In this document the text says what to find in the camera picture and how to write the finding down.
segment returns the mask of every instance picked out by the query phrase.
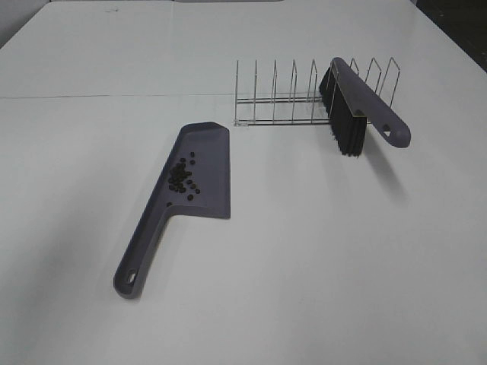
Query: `metal dish rack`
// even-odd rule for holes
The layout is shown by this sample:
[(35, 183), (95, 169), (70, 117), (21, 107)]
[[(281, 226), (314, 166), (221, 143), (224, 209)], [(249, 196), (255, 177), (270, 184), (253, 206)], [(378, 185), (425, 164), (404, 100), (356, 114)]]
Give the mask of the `metal dish rack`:
[[(382, 68), (375, 59), (372, 57), (367, 73), (365, 75), (365, 83), (367, 83), (369, 75), (371, 73), (372, 66), (374, 65), (378, 71), (377, 81), (374, 82), (375, 88), (374, 92), (380, 97), (382, 94), (384, 84), (386, 82), (387, 76), (389, 74), (390, 66), (394, 64), (396, 68), (396, 80), (394, 82), (393, 92), (390, 98), (389, 106), (392, 106), (394, 95), (396, 94), (397, 83), (399, 82), (399, 77), (401, 74), (401, 68), (397, 64), (394, 57), (389, 58), (389, 62), (387, 64), (387, 69), (382, 78), (382, 84), (379, 88), (380, 78), (382, 76)], [(239, 78), (239, 61), (237, 60), (237, 71), (235, 75), (235, 116), (234, 116), (234, 124), (237, 126), (251, 126), (251, 125), (328, 125), (329, 118), (326, 117), (326, 113), (324, 112), (320, 92), (317, 90), (317, 86), (319, 86), (318, 81), (318, 70), (315, 60), (311, 62), (311, 71), (310, 77), (307, 86), (306, 93), (297, 93), (297, 84), (298, 84), (298, 67), (296, 65), (296, 61), (293, 60), (292, 62), (292, 69), (291, 69), (291, 83), (289, 85), (289, 92), (285, 93), (278, 93), (277, 92), (277, 80), (278, 80), (278, 72), (277, 72), (277, 61), (274, 60), (274, 71), (272, 75), (272, 88), (271, 93), (264, 97), (258, 97), (257, 93), (257, 61), (255, 61), (254, 66), (254, 79), (253, 79), (253, 96), (249, 97), (244, 95), (239, 95), (238, 90), (238, 78)], [(358, 69), (357, 62), (354, 58), (350, 61), (350, 67), (354, 68), (357, 72), (357, 75), (360, 76), (360, 70)], [(242, 106), (247, 107), (247, 118), (240, 118), (240, 109)], [(266, 106), (266, 117), (261, 117), (258, 114), (258, 108), (260, 106)], [(283, 113), (276, 112), (276, 106), (285, 106), (287, 107), (287, 111)], [(300, 112), (297, 113), (297, 106), (300, 107)]]

